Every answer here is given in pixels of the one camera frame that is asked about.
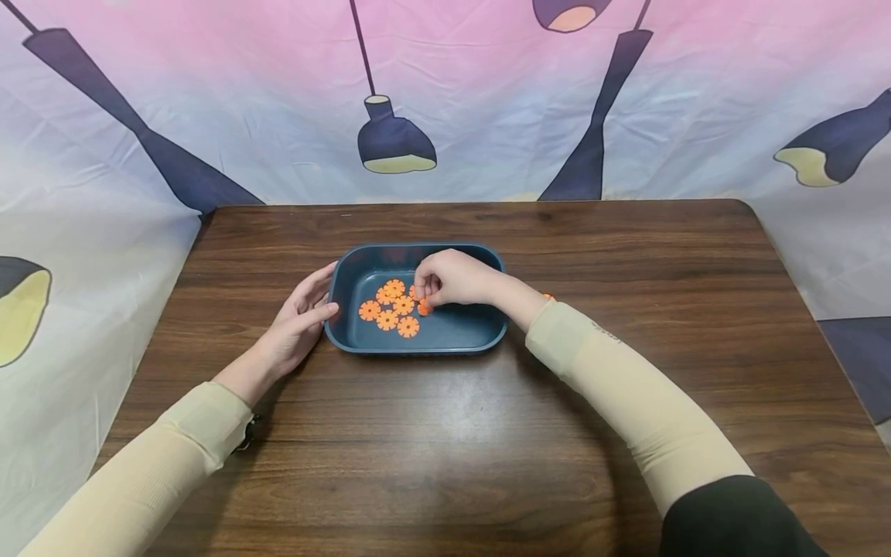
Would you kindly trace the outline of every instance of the lamp shade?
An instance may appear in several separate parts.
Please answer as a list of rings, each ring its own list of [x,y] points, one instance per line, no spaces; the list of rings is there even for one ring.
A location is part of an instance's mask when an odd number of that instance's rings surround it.
[[[572,33],[587,27],[612,0],[532,0],[535,18],[542,27]]]
[[[50,293],[50,272],[26,259],[0,256],[0,367],[25,353]]]
[[[811,127],[773,157],[795,169],[801,185],[827,187],[848,180],[891,131],[891,89],[867,106]]]
[[[401,174],[437,165],[433,143],[411,120],[393,114],[389,97],[373,94],[365,109],[371,119],[359,130],[359,157],[371,172]]]
[[[652,31],[647,29],[626,31],[618,36],[607,75],[603,78],[591,113],[591,123],[539,200],[598,200],[602,197],[605,155],[603,123],[652,36]]]
[[[253,193],[225,174],[149,129],[67,29],[38,31],[25,39],[23,44],[132,131],[170,190],[185,206],[197,209],[204,217],[225,205],[263,205]]]

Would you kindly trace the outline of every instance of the beige arm sleeve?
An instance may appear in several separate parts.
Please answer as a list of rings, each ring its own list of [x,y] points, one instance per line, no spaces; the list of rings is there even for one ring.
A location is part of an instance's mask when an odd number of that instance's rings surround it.
[[[222,385],[196,387],[96,472],[20,555],[142,554],[186,496],[222,468],[251,416]]]
[[[663,517],[697,487],[754,475],[690,397],[572,307],[545,306],[529,328],[526,345],[625,441]]]

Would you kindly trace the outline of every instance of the left hand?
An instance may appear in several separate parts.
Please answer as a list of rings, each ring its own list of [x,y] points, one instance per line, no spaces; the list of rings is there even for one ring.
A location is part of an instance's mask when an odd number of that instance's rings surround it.
[[[338,305],[328,303],[336,265],[334,261],[300,282],[253,348],[278,377],[300,365],[318,342],[323,323],[337,314]]]
[[[214,381],[253,407],[272,385],[294,371],[322,334],[322,323],[338,312],[328,303],[336,261],[305,278],[285,301],[269,329]]]

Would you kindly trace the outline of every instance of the tray rim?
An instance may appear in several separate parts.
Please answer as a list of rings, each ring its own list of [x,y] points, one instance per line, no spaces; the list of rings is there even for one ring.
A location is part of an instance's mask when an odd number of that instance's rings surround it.
[[[488,251],[493,256],[495,256],[495,260],[498,262],[498,266],[500,267],[498,270],[504,273],[504,260],[498,255],[498,252],[490,248],[481,242],[372,242],[372,243],[364,243],[362,245],[355,246],[347,253],[343,254],[337,261],[337,265],[334,267],[334,274],[331,276],[331,286],[328,288],[328,297],[329,299],[333,298],[334,295],[334,285],[337,283],[337,277],[340,272],[340,265],[353,253],[364,250],[367,248],[427,248],[427,247],[442,247],[445,249],[455,248],[455,247],[467,247],[471,246],[474,248],[482,248],[483,250]],[[414,355],[455,355],[455,356],[471,356],[474,354],[482,354],[483,352],[488,351],[493,348],[496,344],[501,342],[504,338],[504,335],[507,333],[508,327],[508,318],[507,315],[504,316],[503,324],[501,330],[495,337],[490,340],[488,343],[474,348],[353,348],[345,345],[339,340],[334,338],[333,333],[331,332],[331,326],[328,323],[328,320],[325,320],[324,330],[325,336],[328,337],[328,341],[333,344],[335,347],[343,350],[344,352],[348,352],[349,354],[358,354],[360,356],[370,356],[370,355],[380,355],[380,356],[414,356]]]

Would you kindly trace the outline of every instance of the fabric backdrop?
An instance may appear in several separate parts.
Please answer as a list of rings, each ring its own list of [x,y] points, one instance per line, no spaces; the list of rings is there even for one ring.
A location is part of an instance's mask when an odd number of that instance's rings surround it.
[[[742,199],[891,417],[888,2],[2,4],[2,555],[231,203]]]

